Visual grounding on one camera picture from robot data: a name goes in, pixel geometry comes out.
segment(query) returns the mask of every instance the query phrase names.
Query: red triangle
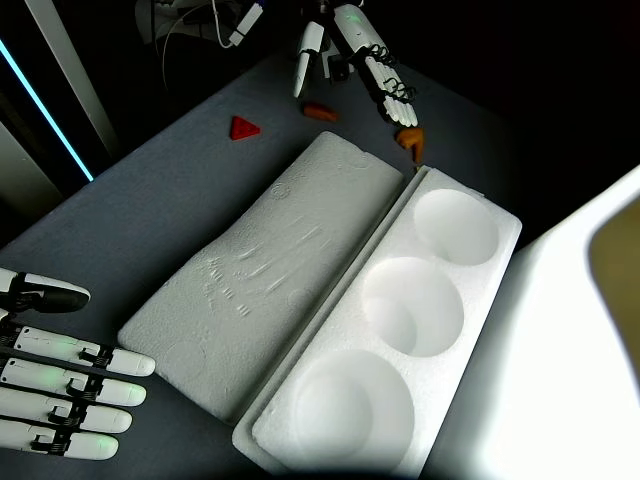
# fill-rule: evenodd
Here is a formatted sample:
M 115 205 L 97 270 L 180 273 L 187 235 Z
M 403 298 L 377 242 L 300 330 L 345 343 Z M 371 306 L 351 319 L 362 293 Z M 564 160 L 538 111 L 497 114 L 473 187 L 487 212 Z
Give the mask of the red triangle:
M 251 137 L 260 133 L 260 127 L 247 122 L 244 118 L 233 117 L 231 123 L 231 140 Z

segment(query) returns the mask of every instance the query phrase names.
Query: circular hole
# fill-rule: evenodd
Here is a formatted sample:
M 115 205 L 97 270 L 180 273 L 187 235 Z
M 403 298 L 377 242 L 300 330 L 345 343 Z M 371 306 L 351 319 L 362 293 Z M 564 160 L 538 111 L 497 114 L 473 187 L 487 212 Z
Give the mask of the circular hole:
M 420 240 L 439 257 L 460 265 L 479 265 L 498 248 L 498 227 L 489 211 L 456 190 L 434 190 L 414 210 Z
M 380 338 L 414 357 L 444 352 L 464 324 L 456 287 L 418 258 L 393 258 L 376 265 L 364 282 L 363 305 Z
M 413 401 L 400 374 L 365 351 L 332 353 L 300 378 L 293 423 L 310 469 L 391 471 L 413 436 Z

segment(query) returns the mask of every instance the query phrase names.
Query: gray table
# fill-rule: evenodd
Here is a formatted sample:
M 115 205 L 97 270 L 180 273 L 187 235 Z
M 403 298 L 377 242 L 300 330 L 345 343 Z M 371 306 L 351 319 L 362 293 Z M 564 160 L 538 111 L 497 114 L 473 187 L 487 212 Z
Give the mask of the gray table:
M 271 57 L 132 152 L 13 243 L 0 264 L 88 288 L 82 311 L 25 314 L 34 326 L 115 344 L 119 328 L 197 250 L 246 210 L 296 156 L 327 129 L 411 176 L 410 156 L 393 140 L 357 77 L 308 98 L 341 114 L 332 125 L 303 117 L 291 98 L 294 64 Z M 415 108 L 427 132 L 425 160 L 507 209 L 516 205 L 507 134 L 500 120 L 422 75 L 400 67 L 421 92 Z M 262 128 L 228 138 L 231 116 Z M 111 460 L 88 462 L 0 450 L 3 478 L 197 479 L 258 473 L 231 444 L 231 428 L 157 375 L 142 379 L 147 401 Z

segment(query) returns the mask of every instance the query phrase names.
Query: blue light strip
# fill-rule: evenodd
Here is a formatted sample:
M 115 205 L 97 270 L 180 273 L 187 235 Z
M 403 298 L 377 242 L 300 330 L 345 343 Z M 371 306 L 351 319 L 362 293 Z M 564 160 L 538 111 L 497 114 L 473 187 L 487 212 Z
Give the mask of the blue light strip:
M 24 76 L 24 74 L 22 73 L 22 70 L 20 70 L 20 67 L 18 67 L 18 64 L 15 62 L 15 60 L 9 53 L 9 50 L 7 50 L 7 47 L 4 46 L 4 42 L 2 41 L 2 39 L 0 39 L 0 53 L 2 53 L 2 56 L 5 58 L 5 60 L 7 61 L 7 63 L 9 64 L 13 72 L 18 77 L 18 80 L 20 80 L 20 83 L 22 83 L 22 86 L 24 87 L 24 89 L 29 93 L 29 95 L 31 96 L 31 99 L 38 106 L 38 109 L 40 109 L 40 112 L 42 113 L 42 115 L 44 115 L 44 118 L 47 120 L 47 122 L 49 122 L 49 125 L 51 125 L 51 128 L 53 128 L 53 131 L 56 132 L 56 135 L 58 135 L 58 138 L 60 139 L 62 144 L 69 151 L 69 154 L 76 161 L 76 163 L 80 167 L 80 170 L 82 170 L 82 173 L 84 173 L 87 176 L 87 179 L 90 182 L 93 182 L 93 175 L 89 173 L 89 170 L 87 170 L 87 167 L 84 165 L 84 163 L 82 163 L 82 160 L 80 160 L 80 157 L 78 156 L 76 151 L 73 149 L 73 147 L 67 140 L 67 137 L 64 136 L 64 133 L 62 133 L 62 130 L 60 130 L 60 127 L 58 127 L 58 124 L 55 122 L 55 120 L 53 119 L 53 117 L 51 116 L 47 108 L 44 106 L 44 104 L 36 94 L 35 90 L 31 87 L 31 84 L 27 80 L 27 77 Z

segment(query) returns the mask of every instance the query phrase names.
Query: orange object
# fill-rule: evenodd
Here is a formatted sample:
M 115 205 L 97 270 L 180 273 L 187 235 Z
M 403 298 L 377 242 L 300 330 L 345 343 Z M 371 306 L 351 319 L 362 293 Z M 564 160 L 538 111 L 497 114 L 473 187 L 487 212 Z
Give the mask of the orange object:
M 422 162 L 422 151 L 424 150 L 424 130 L 415 128 L 404 128 L 396 134 L 396 142 L 405 150 L 413 150 L 413 163 Z
M 316 120 L 324 120 L 326 122 L 336 123 L 339 115 L 335 110 L 331 110 L 329 107 L 320 105 L 319 103 L 305 103 L 302 112 L 309 118 L 315 118 Z
M 240 140 L 260 133 L 260 127 L 244 118 L 233 117 L 231 122 L 231 140 Z

